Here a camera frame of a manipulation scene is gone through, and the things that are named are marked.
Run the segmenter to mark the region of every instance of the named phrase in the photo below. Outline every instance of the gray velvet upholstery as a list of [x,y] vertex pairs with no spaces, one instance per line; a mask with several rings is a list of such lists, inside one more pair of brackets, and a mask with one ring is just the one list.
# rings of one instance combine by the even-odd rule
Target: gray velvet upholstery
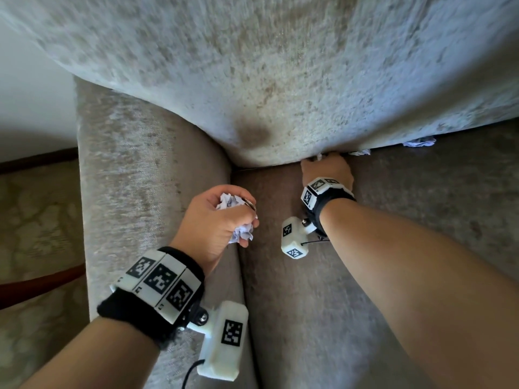
[[[109,284],[148,249],[167,245],[191,198],[229,182],[220,147],[179,116],[128,95],[76,79],[79,160],[90,316]],[[236,245],[205,282],[204,303],[243,303]],[[180,387],[198,359],[203,336],[186,330],[163,352],[148,387]],[[254,388],[249,341],[234,383],[201,379],[190,387]]]
[[240,166],[519,116],[519,0],[0,0],[0,13]]
[[[452,236],[519,281],[518,125],[349,156],[355,195]],[[301,215],[299,164],[237,172],[232,181],[256,197],[261,220],[239,253],[265,387],[430,387],[330,244],[311,245],[299,260],[281,252],[282,221]]]

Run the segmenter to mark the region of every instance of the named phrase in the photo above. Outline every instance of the person's left arm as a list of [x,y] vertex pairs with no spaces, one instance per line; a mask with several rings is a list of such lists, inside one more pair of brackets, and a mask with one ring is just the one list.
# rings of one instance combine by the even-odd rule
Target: person's left arm
[[[259,225],[256,213],[246,205],[216,210],[223,192],[256,204],[241,187],[211,188],[193,198],[170,243],[196,261],[205,276],[218,264],[235,228],[246,223]],[[239,243],[248,246],[247,240]],[[98,317],[20,388],[141,388],[159,353],[155,342],[129,323]]]

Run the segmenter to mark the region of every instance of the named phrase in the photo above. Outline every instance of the person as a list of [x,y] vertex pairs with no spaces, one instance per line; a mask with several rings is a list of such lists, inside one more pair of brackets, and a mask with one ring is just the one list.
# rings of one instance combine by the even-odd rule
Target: person
[[[336,153],[303,160],[301,167],[303,186],[330,177],[353,189],[350,168]],[[222,192],[256,204],[243,188],[214,187],[193,198],[171,242],[205,275],[234,228],[259,225],[248,206],[215,210]],[[438,387],[517,387],[519,287],[513,280],[445,235],[350,199],[328,202],[320,221],[402,347]],[[140,388],[158,356],[159,347],[132,325],[98,317],[22,388]]]

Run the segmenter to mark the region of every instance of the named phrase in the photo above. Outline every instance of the baseboard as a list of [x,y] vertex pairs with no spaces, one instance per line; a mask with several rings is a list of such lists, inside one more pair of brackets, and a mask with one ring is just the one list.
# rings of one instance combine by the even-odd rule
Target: baseboard
[[0,163],[0,175],[42,165],[50,165],[64,161],[73,161],[77,160],[77,158],[77,147],[53,151],[52,153],[38,154],[37,156],[30,156],[26,158],[20,158],[19,160]]

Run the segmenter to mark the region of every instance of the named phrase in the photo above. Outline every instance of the couch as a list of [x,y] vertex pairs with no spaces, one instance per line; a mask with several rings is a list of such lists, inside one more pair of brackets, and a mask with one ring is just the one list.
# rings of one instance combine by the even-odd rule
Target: couch
[[[245,303],[234,383],[430,387],[333,248],[279,248],[300,214],[297,161],[519,116],[519,0],[0,0],[1,16],[76,75],[91,317],[136,256],[174,235],[190,199],[248,188],[262,222],[230,245],[204,303]],[[356,195],[517,270],[516,122],[351,157]],[[148,387],[179,387],[185,331]]]

